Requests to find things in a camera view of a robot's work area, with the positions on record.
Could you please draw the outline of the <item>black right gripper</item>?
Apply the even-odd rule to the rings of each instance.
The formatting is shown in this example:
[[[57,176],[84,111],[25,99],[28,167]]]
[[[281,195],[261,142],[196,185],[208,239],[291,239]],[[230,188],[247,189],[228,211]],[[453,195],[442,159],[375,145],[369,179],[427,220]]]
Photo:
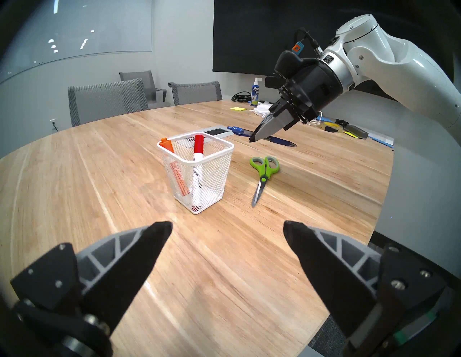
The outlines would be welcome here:
[[[269,108],[269,115],[253,131],[250,143],[288,130],[297,122],[315,120],[325,106],[343,94],[337,75],[322,61],[285,62],[278,66],[278,74],[286,80],[280,88],[282,99]]]

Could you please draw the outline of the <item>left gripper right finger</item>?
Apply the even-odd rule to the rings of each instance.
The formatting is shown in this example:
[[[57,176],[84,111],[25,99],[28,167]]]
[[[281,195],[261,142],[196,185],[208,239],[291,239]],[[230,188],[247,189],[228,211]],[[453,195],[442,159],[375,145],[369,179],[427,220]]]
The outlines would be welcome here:
[[[422,356],[433,347],[448,285],[430,263],[302,222],[285,221],[283,235],[346,337],[343,356]]]

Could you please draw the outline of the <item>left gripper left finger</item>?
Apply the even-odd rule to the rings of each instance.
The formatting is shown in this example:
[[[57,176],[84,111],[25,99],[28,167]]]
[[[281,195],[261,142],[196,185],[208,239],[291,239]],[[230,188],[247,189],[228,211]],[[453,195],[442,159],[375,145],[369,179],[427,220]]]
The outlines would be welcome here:
[[[56,245],[11,279],[13,311],[46,334],[104,336],[112,332],[152,272],[172,233],[170,221],[107,236],[75,253]]]

